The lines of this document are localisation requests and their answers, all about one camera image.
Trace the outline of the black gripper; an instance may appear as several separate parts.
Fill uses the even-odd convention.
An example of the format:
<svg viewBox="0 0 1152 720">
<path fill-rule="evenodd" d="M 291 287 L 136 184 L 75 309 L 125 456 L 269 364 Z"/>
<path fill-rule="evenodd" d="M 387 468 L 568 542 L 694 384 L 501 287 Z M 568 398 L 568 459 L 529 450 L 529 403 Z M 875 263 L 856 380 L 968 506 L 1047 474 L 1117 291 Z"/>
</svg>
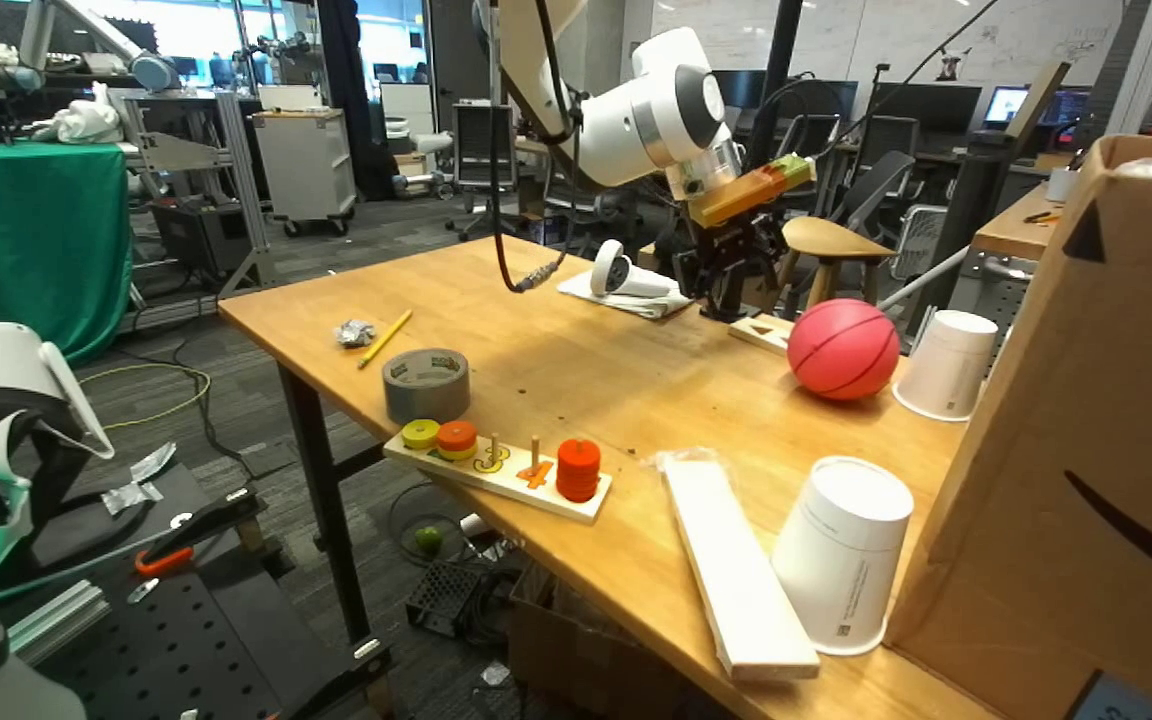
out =
<svg viewBox="0 0 1152 720">
<path fill-rule="evenodd" d="M 767 211 L 722 227 L 693 223 L 677 251 L 677 281 L 699 303 L 699 315 L 729 324 L 741 309 L 775 313 L 781 257 L 781 221 Z"/>
</svg>

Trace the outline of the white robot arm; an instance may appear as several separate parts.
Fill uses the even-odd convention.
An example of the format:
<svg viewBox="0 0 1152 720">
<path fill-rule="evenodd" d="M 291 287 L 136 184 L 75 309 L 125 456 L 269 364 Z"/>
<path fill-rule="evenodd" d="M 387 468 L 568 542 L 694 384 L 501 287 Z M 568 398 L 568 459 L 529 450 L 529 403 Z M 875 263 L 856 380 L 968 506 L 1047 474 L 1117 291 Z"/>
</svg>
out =
<svg viewBox="0 0 1152 720">
<path fill-rule="evenodd" d="M 486 87 L 585 184 L 629 188 L 654 175 L 685 223 L 685 246 L 660 268 L 641 268 L 607 236 L 568 291 L 665 318 L 699 303 L 708 318 L 736 318 L 745 281 L 763 268 L 749 223 L 794 181 L 781 165 L 749 169 L 719 81 L 693 29 L 671 29 L 632 52 L 632 77 L 580 95 L 561 71 L 561 36 L 585 0 L 471 0 L 486 52 Z"/>
</svg>

